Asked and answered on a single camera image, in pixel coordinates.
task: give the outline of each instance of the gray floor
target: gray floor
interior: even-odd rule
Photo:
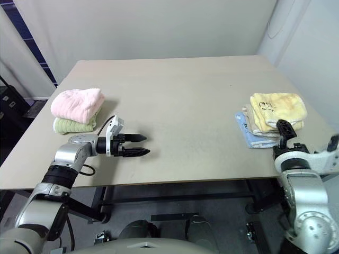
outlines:
[[[115,187],[114,197],[141,197],[159,195],[180,195],[198,193],[236,192],[243,191],[246,186],[243,181],[200,182],[189,184],[141,185]],[[90,205],[94,188],[74,188],[72,197]],[[25,203],[26,198],[16,194],[0,223],[0,231],[13,227],[15,216]],[[121,230],[134,220],[150,221],[153,214],[199,213],[211,224],[217,244],[222,253],[257,254],[256,246],[251,244],[246,236],[246,220],[251,216],[245,212],[245,205],[250,198],[214,199],[205,201],[180,201],[158,203],[119,204],[112,208],[112,217],[107,224],[95,222],[87,224],[85,219],[70,215],[75,234],[75,249],[92,246],[95,235],[103,230],[109,230],[117,237]],[[283,238],[283,230],[277,217],[281,213],[280,206],[274,206],[262,212],[259,218],[263,224],[272,253],[278,253]],[[184,240],[185,221],[154,222],[161,228],[163,238]],[[70,237],[67,226],[61,235],[63,246],[70,247]],[[58,248],[59,240],[46,243],[43,253]]]

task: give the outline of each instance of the beige tabletop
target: beige tabletop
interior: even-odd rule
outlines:
[[[98,125],[118,115],[125,121],[121,132],[147,136],[140,146],[151,152],[88,158],[97,172],[79,175],[74,186],[275,177],[272,149],[249,149],[235,113],[253,93],[299,93],[261,56],[79,61],[1,166],[0,188],[33,188],[42,180],[73,135],[53,132],[51,101],[64,90],[93,87],[106,97]],[[334,131],[305,105],[298,140],[313,151]]]

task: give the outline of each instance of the folded towel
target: folded towel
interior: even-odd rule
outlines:
[[[54,99],[51,112],[55,117],[88,124],[104,99],[99,88],[67,90]]]
[[[68,132],[90,132],[96,127],[96,114],[90,119],[89,124],[78,123],[73,120],[55,118],[53,130],[56,133],[65,134]]]
[[[280,136],[276,128],[269,130],[267,132],[261,132],[259,127],[255,124],[254,113],[253,113],[252,106],[250,104],[246,104],[242,110],[243,110],[243,114],[246,116],[248,130],[252,134],[258,135],[258,136],[266,136],[266,137],[279,137]],[[296,122],[293,125],[293,128],[295,131],[301,129],[302,127],[304,127],[303,121]]]
[[[255,136],[250,133],[245,116],[242,113],[236,113],[235,118],[249,148],[271,148],[278,145],[278,138]]]
[[[304,102],[297,94],[253,94],[250,101],[254,122],[261,132],[274,130],[279,119],[295,125],[307,116]]]

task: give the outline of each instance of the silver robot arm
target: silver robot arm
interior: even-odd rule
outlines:
[[[291,226],[281,253],[333,253],[339,249],[339,228],[329,212],[319,173],[339,171],[339,135],[331,138],[325,151],[310,154],[304,144],[287,147],[287,140],[297,136],[288,122],[279,120],[277,128],[281,139],[273,148],[273,156],[281,173],[279,180],[289,205]]]
[[[125,141],[139,142],[140,134],[119,134],[123,121],[117,116],[110,122],[106,138],[80,134],[69,139],[56,152],[47,173],[37,184],[26,204],[17,215],[15,228],[0,235],[0,253],[38,254],[46,241],[56,240],[65,225],[67,201],[71,187],[86,159],[98,153],[134,157],[149,153],[148,149],[125,149]]]

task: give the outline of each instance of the blue towel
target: blue towel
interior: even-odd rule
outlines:
[[[244,135],[249,148],[271,148],[278,145],[279,139],[273,137],[264,137],[253,135],[247,128],[246,118],[242,113],[236,113],[235,119]]]

